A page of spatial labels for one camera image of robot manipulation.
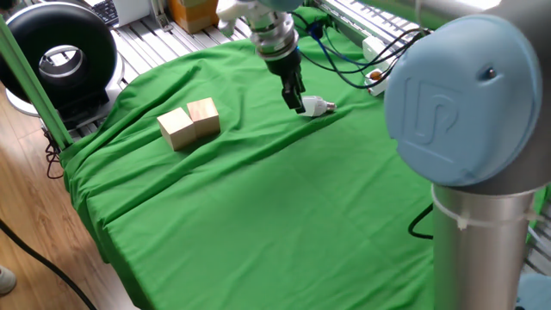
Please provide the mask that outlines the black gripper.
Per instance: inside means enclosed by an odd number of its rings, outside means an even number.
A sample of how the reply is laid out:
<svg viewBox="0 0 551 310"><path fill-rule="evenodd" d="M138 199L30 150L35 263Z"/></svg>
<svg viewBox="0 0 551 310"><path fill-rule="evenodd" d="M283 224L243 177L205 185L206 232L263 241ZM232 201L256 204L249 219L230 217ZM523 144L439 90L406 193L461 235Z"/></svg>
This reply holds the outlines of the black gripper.
<svg viewBox="0 0 551 310"><path fill-rule="evenodd" d="M298 48L280 59L266 59L268 70L282 78L282 97L297 114L306 111L301 94L306 91L301 77L301 55Z"/></svg>

